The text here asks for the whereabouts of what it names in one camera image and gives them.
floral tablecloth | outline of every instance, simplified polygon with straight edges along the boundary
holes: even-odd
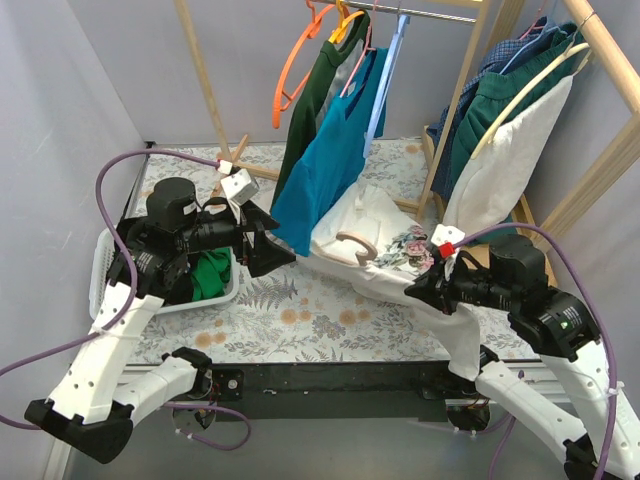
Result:
[[[419,198],[426,167],[418,140],[374,142],[361,179],[385,188],[393,197]],[[217,148],[180,151],[215,159]],[[248,146],[242,161],[278,169],[283,144]],[[171,157],[151,157],[136,214],[159,180],[171,176],[196,184],[199,201],[219,180],[212,168]],[[256,203],[268,208],[275,182],[258,179]],[[435,210],[421,222],[435,226]],[[510,329],[502,312],[475,309],[484,343],[502,358],[531,359],[535,354]],[[154,318],[132,354],[130,364],[157,364],[165,352],[181,346],[204,351],[214,362],[323,362],[444,360],[448,354],[409,308],[362,297],[350,284],[297,263],[252,279],[241,267],[240,291],[229,303]]]

clothes rack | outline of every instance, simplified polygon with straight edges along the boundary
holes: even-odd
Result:
[[[335,3],[335,0],[313,1],[320,3]],[[456,105],[460,99],[464,84],[469,77],[471,64],[478,53],[478,44],[488,17],[491,0],[424,1],[429,3],[467,7],[476,10],[477,14],[475,18],[465,18],[388,6],[377,6],[376,10],[382,13],[399,13],[473,25],[467,49],[462,60],[460,73],[450,101],[450,105]],[[186,2],[187,0],[174,0],[176,11],[180,17],[180,21],[185,31],[185,37],[189,44],[189,50],[202,88],[206,106],[211,116],[214,129],[218,135],[218,142],[222,150],[223,158],[233,161],[241,168],[246,168],[254,176],[277,180],[279,175],[277,170],[239,162],[242,150],[248,143],[247,135],[242,138],[235,151],[230,151],[224,133],[224,128],[222,126],[222,121],[220,119],[220,114],[216,106],[213,87],[207,75],[204,58],[198,45],[195,29]],[[525,0],[502,1],[495,22],[489,33],[489,40],[485,47],[485,51],[488,51],[496,43],[511,35],[515,23],[522,11],[524,2]],[[631,165],[633,165],[636,159],[640,157],[640,77],[587,0],[563,0],[563,2],[576,24],[581,26],[580,31],[582,32],[585,40],[589,43],[595,56],[604,66],[632,115],[627,124],[604,149],[593,165],[583,175],[581,180],[565,196],[565,198],[560,201],[549,217],[542,223],[542,228],[549,232],[553,237],[559,237],[565,234],[616,182],[616,180],[620,178],[620,176],[622,176],[629,167],[631,167]],[[343,1],[342,3],[355,8],[372,8],[372,5],[352,2],[349,0]],[[455,108],[449,109],[437,149],[433,148],[433,145],[429,143],[429,139],[427,138],[428,136],[423,131],[424,152],[428,166],[428,175],[420,199],[417,202],[411,199],[395,200],[396,204],[402,210],[411,214],[416,214],[417,218],[422,217],[424,209],[432,197],[431,185],[451,129],[454,112]],[[437,196],[433,196],[433,199],[438,207],[440,215],[442,215],[444,210],[441,200],[439,200]],[[533,216],[531,215],[531,209],[529,208],[524,196],[514,208],[512,216],[514,221],[535,223]],[[530,236],[538,248],[541,248],[545,252],[548,251],[549,245],[545,240],[535,234]]]

white plastic basket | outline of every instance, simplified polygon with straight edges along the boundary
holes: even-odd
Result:
[[[89,285],[89,313],[91,318],[95,320],[102,304],[102,297],[106,286],[106,276],[111,260],[113,258],[113,237],[108,229],[104,229],[98,237],[98,245],[93,254],[93,268],[91,269],[91,283]],[[240,266],[232,259],[231,261],[231,278],[225,286],[225,294],[218,298],[210,300],[200,300],[199,302],[183,303],[181,305],[167,305],[158,310],[158,315],[163,313],[180,312],[183,310],[191,310],[194,308],[210,307],[211,305],[219,305],[229,302],[238,294],[240,286]]]

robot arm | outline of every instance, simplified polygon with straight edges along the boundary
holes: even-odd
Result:
[[[405,293],[447,314],[459,302],[507,311],[511,327],[558,378],[579,419],[521,382],[485,347],[476,389],[530,428],[564,463],[569,478],[593,478],[610,393],[604,345],[588,309],[573,295],[548,285],[544,254],[521,235],[504,235],[489,244],[489,268],[465,252],[456,258],[451,244],[436,246],[432,253],[433,267]],[[640,420],[624,392],[616,395],[607,478],[637,479]]]
[[[211,199],[203,206],[224,205]],[[182,178],[156,184],[147,199],[146,217],[119,225],[138,271],[136,298],[122,319],[104,326],[122,309],[131,292],[122,252],[107,274],[100,312],[91,333],[100,335],[82,345],[64,378],[51,394],[34,400],[25,418],[101,463],[125,447],[135,425],[165,402],[184,393],[202,397],[210,390],[211,360],[202,352],[181,348],[135,382],[118,387],[118,379],[142,331],[162,307],[175,283],[187,274],[189,255],[230,247],[251,276],[261,276],[295,260],[272,243],[266,230],[278,227],[251,201],[238,221],[230,208],[212,215],[197,211],[195,186]]]

dark green garment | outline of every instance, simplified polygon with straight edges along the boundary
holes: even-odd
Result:
[[[369,15],[365,12],[364,15],[356,17],[353,21],[349,35],[339,49],[336,49],[336,46],[328,41],[322,45],[320,55],[311,69],[309,80],[307,80],[291,115],[287,146],[280,167],[278,183],[273,194],[272,206],[280,196],[294,165],[316,137],[316,116],[327,98],[336,70],[347,59],[358,41],[365,39],[369,23]]]
[[[544,70],[558,55],[563,53],[569,43],[572,34],[576,30],[575,24],[563,26],[563,32],[556,32],[551,42],[551,47],[537,57],[531,59],[521,67],[507,75],[489,72],[480,80],[476,96],[469,106],[455,137],[451,150],[451,180],[452,184],[460,178],[464,167],[467,165],[471,154],[480,142],[480,139],[498,118],[500,113],[513,100],[513,98],[531,81]],[[575,43],[584,41],[581,34],[576,36]],[[512,121],[517,115],[533,105],[538,99],[543,97],[549,90],[557,85],[567,75],[571,74],[576,56],[565,60],[561,65],[551,72],[536,87],[524,97],[518,106],[509,114],[504,123]],[[505,233],[516,233],[513,231],[500,230],[480,238],[480,243],[486,243],[497,235]]]
[[[192,302],[208,300],[224,295],[224,287],[231,279],[231,253],[219,248],[202,253],[196,268],[191,272],[193,284]]]

